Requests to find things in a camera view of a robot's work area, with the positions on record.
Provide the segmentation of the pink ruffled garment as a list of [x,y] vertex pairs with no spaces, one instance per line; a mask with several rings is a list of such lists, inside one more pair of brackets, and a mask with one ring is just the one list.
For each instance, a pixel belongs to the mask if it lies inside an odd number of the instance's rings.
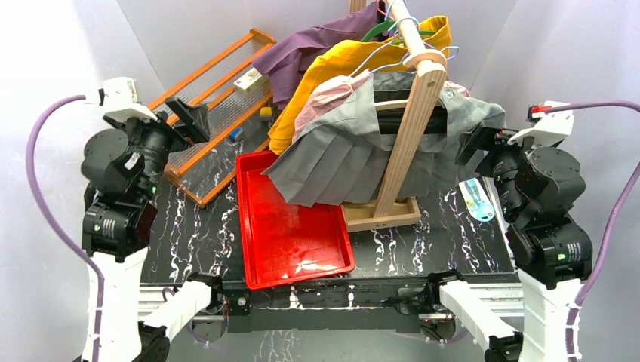
[[294,134],[291,142],[296,141],[306,125],[315,118],[324,115],[361,87],[372,73],[368,69],[357,76],[338,75],[320,84],[310,95],[294,121]]

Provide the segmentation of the grey pleated skirt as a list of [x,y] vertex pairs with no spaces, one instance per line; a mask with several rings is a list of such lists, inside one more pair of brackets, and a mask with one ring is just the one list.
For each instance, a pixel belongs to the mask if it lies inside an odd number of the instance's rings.
[[[340,105],[308,122],[263,175],[289,204],[364,204],[374,199],[396,138],[381,132],[379,120],[403,116],[402,109],[377,113],[374,104],[407,98],[414,78],[409,72],[373,74]],[[445,129],[420,138],[400,198],[423,197],[474,178],[480,156],[464,166],[454,162],[460,135],[481,122],[506,125],[506,112],[496,103],[466,97],[452,87],[443,87],[438,100],[443,111],[436,119]]]

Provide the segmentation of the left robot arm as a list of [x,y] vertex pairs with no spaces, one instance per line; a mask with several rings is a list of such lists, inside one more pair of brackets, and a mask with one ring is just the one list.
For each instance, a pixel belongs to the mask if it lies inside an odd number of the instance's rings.
[[145,317],[139,315],[140,279],[149,251],[153,204],[168,157],[210,139],[208,108],[177,97],[153,112],[122,100],[103,118],[109,125],[85,145],[81,172],[88,180],[82,249],[98,273],[90,279],[97,306],[83,361],[164,361],[171,341],[200,312],[225,305],[217,275],[195,271]]

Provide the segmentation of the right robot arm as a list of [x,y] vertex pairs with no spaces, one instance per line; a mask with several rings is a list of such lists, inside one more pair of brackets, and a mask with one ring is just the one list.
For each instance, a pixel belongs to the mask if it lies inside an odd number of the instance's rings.
[[472,334],[486,361],[576,361],[578,294],[592,272],[593,248],[569,212],[586,184],[579,162],[543,143],[532,129],[516,132],[483,124],[460,138],[456,162],[485,153],[477,173],[493,180],[506,239],[523,292],[524,328],[517,330],[472,293],[456,270],[427,278],[425,301],[451,311]]

